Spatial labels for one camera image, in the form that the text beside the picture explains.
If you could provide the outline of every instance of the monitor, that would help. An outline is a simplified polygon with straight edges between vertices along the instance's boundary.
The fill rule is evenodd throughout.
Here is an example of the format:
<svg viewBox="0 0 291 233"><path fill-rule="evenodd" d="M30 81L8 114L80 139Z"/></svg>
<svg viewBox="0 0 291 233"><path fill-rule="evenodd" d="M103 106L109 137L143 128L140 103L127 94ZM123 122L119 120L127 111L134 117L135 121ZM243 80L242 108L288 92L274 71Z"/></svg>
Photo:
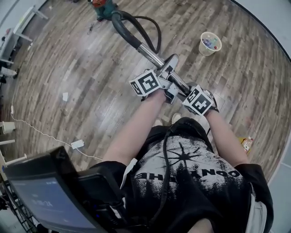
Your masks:
<svg viewBox="0 0 291 233"><path fill-rule="evenodd" d="M64 148L9 165L4 172L17 196L46 228L60 233L106 233L83 208L63 175L75 169Z"/></svg>

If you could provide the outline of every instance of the paper scrap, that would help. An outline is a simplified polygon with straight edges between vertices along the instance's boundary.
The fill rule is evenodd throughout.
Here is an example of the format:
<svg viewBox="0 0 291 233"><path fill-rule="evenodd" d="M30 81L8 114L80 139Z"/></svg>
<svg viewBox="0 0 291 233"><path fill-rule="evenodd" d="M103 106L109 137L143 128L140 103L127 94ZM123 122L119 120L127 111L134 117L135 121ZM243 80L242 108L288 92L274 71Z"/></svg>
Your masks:
<svg viewBox="0 0 291 233"><path fill-rule="evenodd" d="M69 96L69 93L68 92L65 92L63 93L63 101L68 101L68 96Z"/></svg>

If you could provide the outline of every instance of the white cable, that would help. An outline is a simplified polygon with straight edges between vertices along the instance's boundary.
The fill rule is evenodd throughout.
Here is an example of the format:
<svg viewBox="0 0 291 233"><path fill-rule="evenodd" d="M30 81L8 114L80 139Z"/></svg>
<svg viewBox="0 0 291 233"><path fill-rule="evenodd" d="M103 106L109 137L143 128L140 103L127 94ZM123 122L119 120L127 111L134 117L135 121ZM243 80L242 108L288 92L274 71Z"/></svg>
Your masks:
<svg viewBox="0 0 291 233"><path fill-rule="evenodd" d="M16 121L16 122L24 122L25 124L29 125L31 128L34 128L32 125L30 125L29 123L27 123L27 122L25 122L25 121L23 121L23 120L16 120L16 119L13 117L13 114L12 114L12 113L11 113L11 117L12 117L12 119L13 119L14 121ZM41 133L42 135L44 135L44 136L51 137L51 138L55 139L55 140L58 141L58 142L62 142L62 143L64 143L64 144L66 144L66 145L72 147L70 144L68 144L68 143L66 143L66 142L63 142L63 141L57 140L57 139L54 138L53 136L50 136L50 135L45 134L45 133L42 133L41 131L37 130L36 128L34 128L34 129L35 129L37 132L39 132L39 133ZM84 154L83 152L79 151L78 148L76 148L76 149L77 149L78 152L80 152L81 154L83 154L83 155L85 155L85 156L87 156L87 157L92 157L92 158L96 158L96 159L102 160L102 159L100 159L100 158L98 158L98 157L95 157L95 156L89 156L89 155L86 155L86 154Z"/></svg>

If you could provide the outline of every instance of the black shorts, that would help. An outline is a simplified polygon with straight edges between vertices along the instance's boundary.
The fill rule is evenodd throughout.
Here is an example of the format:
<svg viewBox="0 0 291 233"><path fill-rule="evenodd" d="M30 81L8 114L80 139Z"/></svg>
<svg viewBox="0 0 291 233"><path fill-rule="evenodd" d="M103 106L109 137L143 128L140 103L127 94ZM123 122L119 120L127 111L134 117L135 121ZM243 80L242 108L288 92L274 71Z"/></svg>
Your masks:
<svg viewBox="0 0 291 233"><path fill-rule="evenodd" d="M176 123L176 130L171 133L171 135L185 135L186 137L197 137L202 139L207 147L213 152L212 145L209 142L207 134L203 127L194 119L189 117L182 117ZM171 126L155 126L152 127L144 146L141 148L137 155L137 160L139 160L148 150L148 145L154 142L160 142L164 139L167 131Z"/></svg>

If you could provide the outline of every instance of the black hose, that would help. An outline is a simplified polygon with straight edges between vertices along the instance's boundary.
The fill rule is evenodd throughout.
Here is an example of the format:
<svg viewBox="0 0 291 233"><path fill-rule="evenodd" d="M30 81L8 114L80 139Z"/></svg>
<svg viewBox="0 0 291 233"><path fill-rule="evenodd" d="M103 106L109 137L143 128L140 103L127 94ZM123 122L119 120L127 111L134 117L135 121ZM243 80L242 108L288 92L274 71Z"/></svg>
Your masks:
<svg viewBox="0 0 291 233"><path fill-rule="evenodd" d="M148 36L148 34L146 33L146 31L141 26L139 21L137 21L136 19L149 20L155 24L155 26L157 28L157 32L158 32L158 43L157 43L156 49L153 46L153 43L152 43L150 37ZM160 29L159 25L157 24L157 22L154 21L153 19L146 17L146 16L132 16L127 12L124 12L121 10L116 10L113 12L111 20L112 20L113 26L115 27L117 32L123 37L123 39L125 39L135 49L137 49L141 45L141 42L134 35L132 35L132 33L123 25L122 20L128 20L139 31L139 33L142 35L142 37L145 39L146 43L148 44L149 48L154 53L157 54L160 51L160 49L161 49L161 29Z"/></svg>

